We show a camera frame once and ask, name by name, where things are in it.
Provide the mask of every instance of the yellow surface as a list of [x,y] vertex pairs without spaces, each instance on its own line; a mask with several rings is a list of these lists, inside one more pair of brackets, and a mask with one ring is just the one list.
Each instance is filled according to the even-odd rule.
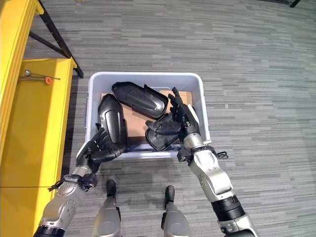
[[0,168],[1,187],[49,187],[60,178],[74,66],[73,59],[23,61],[21,75],[28,69],[60,80],[54,79],[52,85],[18,81]]
[[53,193],[47,188],[0,188],[0,192],[0,236],[33,236]]
[[43,14],[37,0],[5,0],[1,11],[0,163],[14,91],[35,13]]

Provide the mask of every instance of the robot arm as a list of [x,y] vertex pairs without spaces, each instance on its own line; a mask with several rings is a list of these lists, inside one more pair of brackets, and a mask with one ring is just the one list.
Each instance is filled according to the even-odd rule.
[[187,105],[183,104],[176,88],[169,95],[173,119],[181,124],[179,139],[183,146],[178,160],[187,161],[192,172],[212,204],[221,231],[227,237],[259,237],[250,217],[244,212],[225,171],[218,164],[217,154],[205,144],[199,134],[198,122]]
[[191,151],[191,155],[186,158],[189,167],[212,204],[221,231],[227,237],[259,237],[250,217],[234,194],[227,173],[218,165],[217,157],[211,148],[204,145],[197,133],[185,137],[184,145]]
[[100,128],[81,148],[74,172],[65,175],[49,189],[56,189],[56,195],[46,205],[34,237],[62,237],[76,212],[76,206],[82,202],[89,188],[97,185],[95,174],[100,163],[113,160],[122,151],[122,146],[116,146],[105,129]]

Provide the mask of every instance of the metal rod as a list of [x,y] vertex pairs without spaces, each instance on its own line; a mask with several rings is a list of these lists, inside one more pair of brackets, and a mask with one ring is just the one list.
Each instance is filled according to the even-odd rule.
[[55,24],[53,23],[53,21],[51,20],[49,14],[47,13],[45,7],[43,6],[43,3],[38,0],[39,3],[41,4],[42,8],[44,9],[44,13],[39,15],[41,17],[41,19],[43,20],[43,22],[45,23],[45,25],[47,26],[47,28],[49,29],[50,33],[52,34],[52,36],[54,37],[54,39],[56,40],[56,42],[58,43],[61,51],[63,52],[63,54],[65,55],[65,57],[67,58],[73,58],[75,63],[77,64],[77,68],[75,68],[74,70],[77,72],[78,76],[80,78],[83,78],[83,72],[81,70],[81,68],[79,67],[78,63],[76,62],[75,58],[73,57],[73,55],[71,54],[70,50],[68,49],[66,43],[64,42],[63,38],[61,37],[60,33],[58,32]]
[[261,1],[268,1],[268,2],[275,2],[288,5],[289,2],[287,0],[261,0]]
[[27,69],[24,71],[24,73],[25,73],[25,76],[27,76],[27,77],[30,77],[30,76],[32,76],[32,75],[35,75],[35,76],[41,76],[41,77],[43,77],[43,78],[45,78],[45,77],[50,77],[50,78],[53,78],[53,79],[58,79],[58,80],[60,80],[60,78],[55,78],[55,77],[51,77],[51,76],[47,76],[47,75],[32,73],[30,70],[27,70]]
[[45,78],[31,78],[31,77],[19,77],[19,79],[26,79],[26,80],[45,80]]
[[56,47],[55,45],[43,39],[39,35],[33,33],[32,31],[29,32],[29,37],[32,37],[33,39],[37,40],[38,42],[41,42],[42,44],[46,45],[47,47],[51,48],[52,50],[56,51],[57,53],[60,53],[61,55],[67,58],[67,56],[63,53],[63,51],[61,51],[60,48]]

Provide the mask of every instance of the black plastic cover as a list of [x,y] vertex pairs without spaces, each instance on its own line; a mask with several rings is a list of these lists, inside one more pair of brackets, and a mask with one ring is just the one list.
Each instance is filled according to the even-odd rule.
[[113,143],[127,147],[127,128],[123,107],[114,95],[103,96],[99,105],[101,127],[109,134]]
[[63,237],[64,233],[65,231],[63,229],[50,226],[39,226],[33,237]]
[[121,103],[152,119],[160,118],[168,105],[165,95],[147,85],[142,88],[132,82],[117,82],[112,86],[112,91]]
[[[157,124],[172,121],[172,114],[164,114],[160,119],[154,122],[153,126],[155,126],[155,123]],[[145,137],[148,143],[157,151],[164,151],[178,139],[178,134],[175,133],[173,135],[162,135],[148,128],[145,132]]]
[[[226,228],[222,228],[222,232],[226,233]],[[255,237],[250,230],[238,231],[233,234],[225,235],[225,237]]]
[[236,195],[211,204],[219,221],[230,221],[245,214]]

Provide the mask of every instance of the black plastic part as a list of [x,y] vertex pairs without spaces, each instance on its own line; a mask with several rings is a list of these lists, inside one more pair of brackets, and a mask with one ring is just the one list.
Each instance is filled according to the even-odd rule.
[[219,221],[229,221],[245,214],[236,195],[212,202],[213,210]]
[[295,0],[291,5],[290,7],[291,8],[294,8],[301,0]]
[[172,107],[170,111],[172,113],[173,120],[181,124],[181,132],[179,133],[179,140],[183,143],[186,136],[192,133],[198,133],[199,127],[198,122],[194,118],[192,112],[190,111],[188,105],[183,104],[177,88],[173,88],[172,94],[168,94]]
[[76,159],[76,167],[77,166],[88,166],[92,173],[96,173],[99,170],[100,164],[94,163],[91,159],[79,155]]
[[[172,114],[164,114],[160,119],[158,119],[155,123],[163,123],[165,121],[173,121]],[[145,132],[145,137],[148,143],[157,151],[166,150],[172,143],[174,143],[178,139],[178,134],[175,135],[161,135],[158,134],[151,129],[147,129]]]
[[164,212],[163,215],[162,215],[162,219],[161,219],[161,229],[164,230],[164,223],[166,221],[166,216],[167,216],[167,213]]
[[215,151],[214,147],[209,146],[209,145],[203,146],[203,147],[193,148],[191,151],[192,151],[192,154],[194,154],[195,152],[203,151],[203,150],[210,150],[218,159],[228,159],[229,158],[227,152],[218,152],[217,153]]
[[192,151],[189,148],[185,148],[184,145],[178,150],[177,158],[179,162],[187,161],[189,164],[191,163]]
[[107,197],[115,198],[115,195],[117,193],[117,186],[116,186],[115,181],[113,179],[109,179],[107,181],[106,189],[107,189]]
[[121,103],[152,119],[160,118],[167,109],[168,98],[146,85],[142,88],[132,82],[117,82],[112,91]]
[[101,126],[108,133],[111,141],[127,147],[127,128],[123,108],[114,95],[103,96],[98,111]]
[[248,230],[238,231],[236,233],[232,233],[229,235],[225,235],[225,237],[254,237],[253,233]]
[[81,179],[78,180],[82,188],[88,192],[90,188],[94,188],[98,184],[98,179],[95,173],[85,174]]
[[153,122],[150,120],[146,121],[146,126],[157,134],[160,135],[178,135],[181,130],[181,124],[176,121],[157,121]]
[[175,190],[172,185],[169,185],[166,188],[166,191],[164,193],[164,209],[167,208],[167,204],[169,202],[174,202],[174,195],[175,195]]
[[33,237],[63,237],[65,231],[63,229],[50,226],[39,226]]
[[119,207],[117,206],[116,209],[117,209],[117,211],[118,211],[119,221],[122,221],[122,219],[121,219],[121,217],[120,217],[120,210],[119,210]]

